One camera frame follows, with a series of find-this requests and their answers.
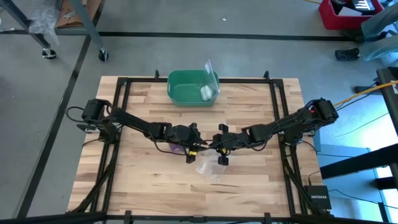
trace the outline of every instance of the gray floor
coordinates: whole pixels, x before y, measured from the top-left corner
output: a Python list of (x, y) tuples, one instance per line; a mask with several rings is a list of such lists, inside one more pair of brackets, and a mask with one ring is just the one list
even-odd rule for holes
[[(98, 29), (338, 35), (323, 28), (317, 7), (299, 0), (107, 1)], [(0, 17), (3, 27), (17, 27), (5, 12), (0, 12)], [(0, 218), (14, 215), (84, 40), (59, 38), (59, 58), (49, 61), (40, 58), (40, 46), (29, 36), (0, 34), (0, 140), (6, 142), (0, 150)], [(90, 45), (69, 106), (84, 106), (95, 97), (103, 75), (153, 76), (155, 69), (168, 75), (173, 70), (201, 69), (208, 59), (222, 77), (260, 77), (268, 70), (271, 77), (299, 78), (305, 101), (322, 96), (337, 102), (352, 95), (352, 86), (370, 85), (376, 69), (391, 63), (337, 62), (334, 50), (356, 46), (350, 42), (105, 37), (104, 43), (110, 53), (109, 62), (100, 62), (96, 46)], [(356, 106), (340, 112), (339, 122), (322, 130), (322, 143), (357, 146), (353, 136), (335, 136), (384, 112), (382, 98), (370, 96), (366, 100), (374, 106), (369, 108), (359, 102), (356, 106), (360, 112)], [(29, 215), (65, 211), (84, 136), (75, 124), (62, 121)], [(342, 200), (334, 202), (338, 208), (351, 205), (347, 199)], [(341, 217), (358, 218), (350, 210), (339, 210)]]

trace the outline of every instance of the green basket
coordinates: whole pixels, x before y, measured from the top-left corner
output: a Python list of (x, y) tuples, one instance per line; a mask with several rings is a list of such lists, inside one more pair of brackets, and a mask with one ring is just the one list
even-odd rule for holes
[[(205, 82), (204, 70), (180, 70), (170, 73), (167, 79), (167, 94), (175, 106), (212, 106), (218, 93), (211, 100), (203, 101), (200, 88)], [(220, 86), (218, 75), (214, 72), (217, 85)]]

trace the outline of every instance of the metal cart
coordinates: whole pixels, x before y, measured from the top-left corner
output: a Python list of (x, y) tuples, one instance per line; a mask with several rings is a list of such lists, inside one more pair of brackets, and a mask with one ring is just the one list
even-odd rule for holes
[[(99, 50), (98, 58), (102, 62), (107, 62), (109, 53), (105, 49), (102, 38), (95, 28), (96, 22), (91, 21), (88, 13), (86, 12), (86, 9), (84, 8), (80, 0), (70, 0), (70, 3), (73, 6), (75, 13), (79, 16), (81, 22), (83, 23), (84, 28), (78, 29), (78, 32), (76, 31), (76, 29), (71, 29), (70, 32), (68, 28), (62, 29), (62, 34), (90, 35), (93, 42), (96, 43), (98, 46)], [(33, 37), (33, 39), (36, 40), (37, 43), (39, 43), (43, 47), (43, 52), (42, 52), (43, 58), (54, 59), (57, 57), (57, 53), (51, 49), (51, 45), (46, 41), (43, 34), (33, 34), (29, 32), (29, 25), (31, 23), (31, 20), (26, 17), (26, 15), (13, 3), (12, 0), (0, 0), (0, 6), (3, 7), (4, 10), (6, 10), (22, 26), (22, 28), (27, 33), (29, 33)], [(99, 6), (99, 11), (101, 11), (102, 7), (103, 7), (103, 2)]]

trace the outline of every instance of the wooden table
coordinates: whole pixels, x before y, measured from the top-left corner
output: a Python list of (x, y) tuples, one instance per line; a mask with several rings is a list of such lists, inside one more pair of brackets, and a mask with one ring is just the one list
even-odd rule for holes
[[(97, 98), (112, 102), (117, 79), (102, 77)], [(299, 80), (285, 78), (284, 83), (289, 113), (293, 113), (303, 107)], [(274, 120), (268, 84), (221, 83), (220, 87), (221, 94), (212, 107), (178, 108), (167, 96), (166, 83), (132, 83), (126, 111), (150, 122), (196, 122), (203, 139), (218, 133), (220, 123), (227, 124), (231, 132), (239, 132), (242, 127)], [(279, 94), (277, 97), (283, 117)], [(97, 137), (88, 134), (86, 141)], [(169, 150), (164, 143), (159, 147)], [(94, 186), (102, 149), (102, 142), (83, 148), (69, 210)], [(195, 171), (200, 155), (193, 164), (186, 164), (185, 157), (161, 153), (141, 133), (123, 128), (108, 213), (123, 215), (131, 210), (135, 215), (261, 217), (269, 212), (272, 217), (289, 217), (277, 136), (261, 152), (240, 149), (231, 155), (221, 181), (213, 184)], [(308, 144), (298, 145), (297, 155), (303, 184), (308, 185), (308, 175), (319, 170), (317, 156)], [(320, 173), (313, 174), (311, 181), (322, 184)], [(292, 188), (296, 212), (300, 213), (294, 184)]]

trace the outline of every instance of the clear plastic bag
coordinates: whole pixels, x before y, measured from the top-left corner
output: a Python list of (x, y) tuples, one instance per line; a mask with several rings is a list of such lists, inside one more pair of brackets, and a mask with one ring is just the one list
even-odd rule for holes
[(55, 44), (60, 42), (55, 33), (55, 24), (60, 14), (62, 0), (33, 0), (29, 26), (29, 32), (35, 34), (47, 34), (53, 38)]
[(204, 175), (212, 183), (218, 184), (224, 174), (226, 166), (218, 164), (218, 157), (220, 156), (214, 150), (207, 150), (203, 152), (201, 161), (196, 168), (196, 171)]
[(218, 77), (216, 77), (213, 72), (210, 60), (208, 60), (205, 64), (205, 78), (203, 79), (200, 94), (203, 101), (210, 101), (220, 94)]

